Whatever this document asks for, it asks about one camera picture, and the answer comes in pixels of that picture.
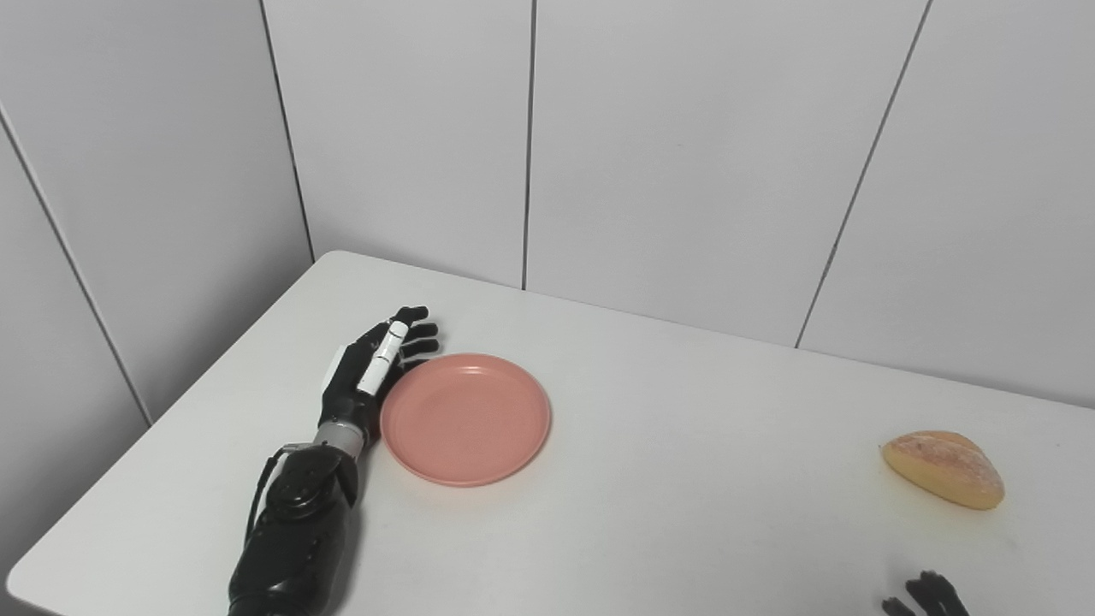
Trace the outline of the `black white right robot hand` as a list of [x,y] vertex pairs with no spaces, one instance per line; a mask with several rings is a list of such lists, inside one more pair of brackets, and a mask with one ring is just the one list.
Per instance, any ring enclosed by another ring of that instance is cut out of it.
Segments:
[[[920,615],[969,616],[970,614],[955,586],[950,584],[950,580],[936,571],[926,570],[917,578],[909,578],[904,582],[904,589],[908,596],[919,606]],[[919,615],[896,596],[884,598],[880,608],[885,615]]]

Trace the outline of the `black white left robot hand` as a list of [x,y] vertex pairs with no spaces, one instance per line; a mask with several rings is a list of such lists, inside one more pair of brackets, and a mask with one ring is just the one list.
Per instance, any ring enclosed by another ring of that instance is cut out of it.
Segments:
[[[428,321],[428,316],[426,305],[406,305],[390,319],[376,324],[348,344],[326,382],[318,423],[327,425],[339,420],[367,429],[372,435],[378,434],[381,406],[395,383],[441,350],[438,324]],[[402,324],[405,332],[396,341],[391,362],[376,360],[376,352],[383,346],[388,332],[396,323]],[[361,386],[361,379],[371,367],[380,367],[383,375],[374,391]]]

